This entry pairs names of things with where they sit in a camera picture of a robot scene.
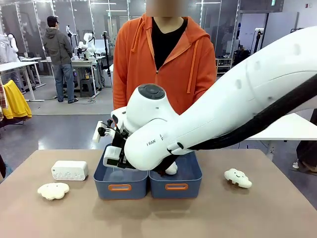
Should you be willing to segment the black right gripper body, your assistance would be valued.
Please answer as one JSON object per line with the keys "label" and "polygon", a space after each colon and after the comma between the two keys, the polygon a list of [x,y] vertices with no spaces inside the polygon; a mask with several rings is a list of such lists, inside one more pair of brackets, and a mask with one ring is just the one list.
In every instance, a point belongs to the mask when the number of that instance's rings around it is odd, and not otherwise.
{"label": "black right gripper body", "polygon": [[118,129],[113,129],[112,132],[114,132],[114,136],[111,145],[123,149],[126,143],[126,139],[129,136],[128,131],[126,129],[123,129],[123,131],[120,132]]}

